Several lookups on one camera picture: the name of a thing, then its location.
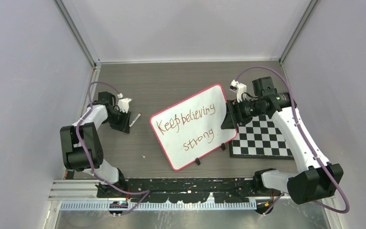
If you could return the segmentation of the white whiteboard marker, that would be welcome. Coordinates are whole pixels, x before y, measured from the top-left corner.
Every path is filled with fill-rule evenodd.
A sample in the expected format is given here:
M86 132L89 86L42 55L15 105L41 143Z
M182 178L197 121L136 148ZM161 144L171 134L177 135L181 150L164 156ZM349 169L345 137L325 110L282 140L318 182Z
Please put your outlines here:
M136 116L132 121L131 123L129 124L129 127L132 127L136 122L137 120L140 118L141 116Z

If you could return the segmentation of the black white checkerboard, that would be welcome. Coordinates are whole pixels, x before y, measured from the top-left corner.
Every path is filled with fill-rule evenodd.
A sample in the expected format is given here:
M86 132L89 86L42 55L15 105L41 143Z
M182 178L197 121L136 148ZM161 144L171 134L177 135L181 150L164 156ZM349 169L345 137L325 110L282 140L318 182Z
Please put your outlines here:
M237 136L229 142L229 153L237 158L294 158L284 136L266 115L238 127Z

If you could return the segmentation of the pink framed whiteboard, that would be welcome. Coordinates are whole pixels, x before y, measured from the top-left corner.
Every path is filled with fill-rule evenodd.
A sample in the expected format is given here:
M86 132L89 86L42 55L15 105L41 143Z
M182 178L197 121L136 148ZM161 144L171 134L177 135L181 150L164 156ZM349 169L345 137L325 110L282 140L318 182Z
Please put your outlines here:
M226 96L219 84L154 114L150 125L174 171L179 171L237 136L222 129Z

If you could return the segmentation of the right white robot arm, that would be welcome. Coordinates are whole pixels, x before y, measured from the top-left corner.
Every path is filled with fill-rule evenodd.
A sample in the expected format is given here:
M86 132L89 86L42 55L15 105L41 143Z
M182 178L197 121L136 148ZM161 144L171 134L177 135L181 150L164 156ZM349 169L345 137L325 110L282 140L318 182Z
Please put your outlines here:
M296 204L332 197L344 174L339 164L333 164L320 151L300 117L289 92L278 93L271 77L252 82L255 96L247 99L246 85L232 80L230 89L236 99L226 102L222 129L238 129L253 118L266 115L284 136L297 167L297 174L269 168L256 171L253 190L265 196L272 189L287 193Z

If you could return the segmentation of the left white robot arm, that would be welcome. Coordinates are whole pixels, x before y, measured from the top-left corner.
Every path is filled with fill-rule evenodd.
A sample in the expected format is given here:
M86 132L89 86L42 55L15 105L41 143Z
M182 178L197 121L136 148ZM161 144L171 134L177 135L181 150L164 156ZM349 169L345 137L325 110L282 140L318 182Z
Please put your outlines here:
M84 172L99 180L97 188L120 198L126 194L127 183L122 171L104 159L97 130L108 123L113 130L130 132L131 98L122 94L100 92L75 123L60 129L62 159L67 170Z

